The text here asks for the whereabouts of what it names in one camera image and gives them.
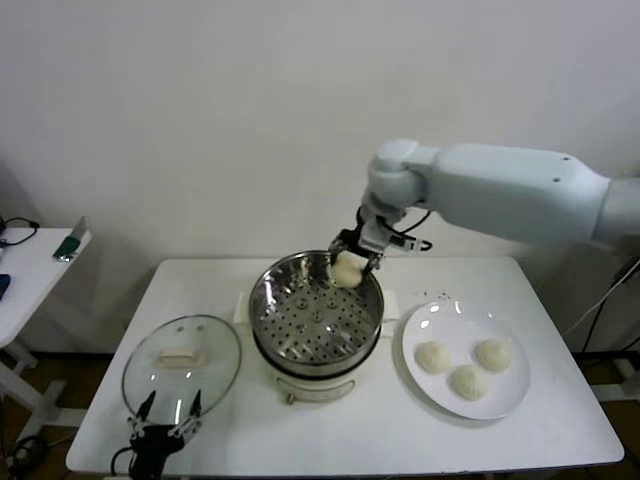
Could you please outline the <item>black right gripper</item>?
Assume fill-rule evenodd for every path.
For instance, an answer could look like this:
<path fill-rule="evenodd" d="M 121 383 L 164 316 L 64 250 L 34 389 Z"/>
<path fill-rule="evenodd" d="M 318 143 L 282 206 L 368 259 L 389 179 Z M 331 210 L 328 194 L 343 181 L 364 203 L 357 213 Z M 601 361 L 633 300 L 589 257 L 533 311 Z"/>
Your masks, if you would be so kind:
<path fill-rule="evenodd" d="M 343 252 L 369 256 L 367 271 L 380 268 L 383 255 L 390 245 L 391 231 L 387 218 L 382 215 L 356 216 L 356 230 L 343 229 L 329 244 L 332 260 L 337 260 Z"/>

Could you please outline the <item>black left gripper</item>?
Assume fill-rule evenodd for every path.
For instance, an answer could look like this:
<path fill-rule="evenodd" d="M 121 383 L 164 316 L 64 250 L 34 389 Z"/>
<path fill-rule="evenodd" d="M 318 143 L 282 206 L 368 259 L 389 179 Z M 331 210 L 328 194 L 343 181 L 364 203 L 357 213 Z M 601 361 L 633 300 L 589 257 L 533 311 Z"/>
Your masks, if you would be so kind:
<path fill-rule="evenodd" d="M 153 406 L 156 391 L 153 390 L 127 422 L 134 459 L 130 477 L 138 480 L 156 480 L 162 477 L 169 456 L 179 452 L 192 440 L 201 428 L 201 391 L 198 390 L 187 417 L 176 426 L 151 425 L 147 418 Z"/>

